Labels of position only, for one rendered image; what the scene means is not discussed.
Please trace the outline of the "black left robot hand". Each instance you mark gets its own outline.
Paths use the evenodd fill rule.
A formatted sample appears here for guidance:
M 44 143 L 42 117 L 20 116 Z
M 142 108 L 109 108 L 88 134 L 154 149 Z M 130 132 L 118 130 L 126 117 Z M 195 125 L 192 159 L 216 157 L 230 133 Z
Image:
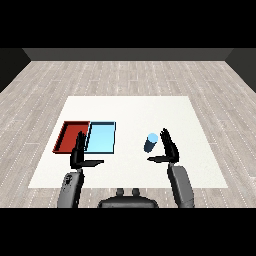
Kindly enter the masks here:
M 80 169 L 83 167 L 95 167 L 103 160 L 85 160 L 84 159 L 84 147 L 85 147 L 86 135 L 80 131 L 76 137 L 75 147 L 72 149 L 70 155 L 70 167 L 72 169 Z

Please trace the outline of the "red shallow open box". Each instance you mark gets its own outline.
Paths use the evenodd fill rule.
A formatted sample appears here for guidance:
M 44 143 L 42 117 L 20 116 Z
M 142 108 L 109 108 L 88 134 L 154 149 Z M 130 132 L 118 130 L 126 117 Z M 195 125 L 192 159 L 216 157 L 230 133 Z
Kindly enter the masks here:
M 78 133 L 82 131 L 87 134 L 89 124 L 89 121 L 65 121 L 56 140 L 53 153 L 70 154 L 76 145 Z

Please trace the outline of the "small blue can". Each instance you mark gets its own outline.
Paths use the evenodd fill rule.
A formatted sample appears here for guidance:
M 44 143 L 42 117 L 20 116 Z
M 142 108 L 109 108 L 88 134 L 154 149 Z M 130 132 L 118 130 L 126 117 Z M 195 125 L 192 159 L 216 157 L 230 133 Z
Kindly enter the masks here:
M 150 133 L 148 136 L 147 136 L 147 139 L 145 141 L 145 144 L 144 144 L 144 151 L 146 153 L 150 153 L 154 146 L 156 145 L 156 143 L 158 142 L 158 135 L 155 134 L 155 133 Z

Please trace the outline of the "dark grey robot body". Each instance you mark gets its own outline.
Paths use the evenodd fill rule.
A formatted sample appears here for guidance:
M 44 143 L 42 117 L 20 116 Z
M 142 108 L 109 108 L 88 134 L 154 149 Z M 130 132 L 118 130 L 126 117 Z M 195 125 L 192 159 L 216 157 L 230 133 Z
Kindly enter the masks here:
M 116 195 L 101 200 L 98 208 L 158 208 L 158 204 L 153 199 L 142 197 L 138 188 L 132 189 L 131 196 L 125 196 L 124 189 L 118 188 Z

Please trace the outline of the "light blue shallow open box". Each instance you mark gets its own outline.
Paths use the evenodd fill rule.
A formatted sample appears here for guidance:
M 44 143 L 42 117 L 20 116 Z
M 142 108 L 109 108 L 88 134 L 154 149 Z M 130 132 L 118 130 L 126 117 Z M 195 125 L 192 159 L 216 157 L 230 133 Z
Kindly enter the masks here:
M 85 154 L 113 154 L 116 123 L 113 121 L 93 121 L 87 133 Z

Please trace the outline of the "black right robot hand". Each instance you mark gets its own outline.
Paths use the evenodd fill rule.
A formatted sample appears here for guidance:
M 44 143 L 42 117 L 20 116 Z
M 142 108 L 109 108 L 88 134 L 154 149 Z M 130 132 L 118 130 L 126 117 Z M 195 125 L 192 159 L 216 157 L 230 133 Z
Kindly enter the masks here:
M 179 151 L 176 144 L 172 141 L 169 131 L 164 128 L 160 132 L 160 137 L 164 146 L 165 154 L 161 156 L 149 157 L 148 161 L 155 163 L 168 162 L 175 164 L 179 162 Z

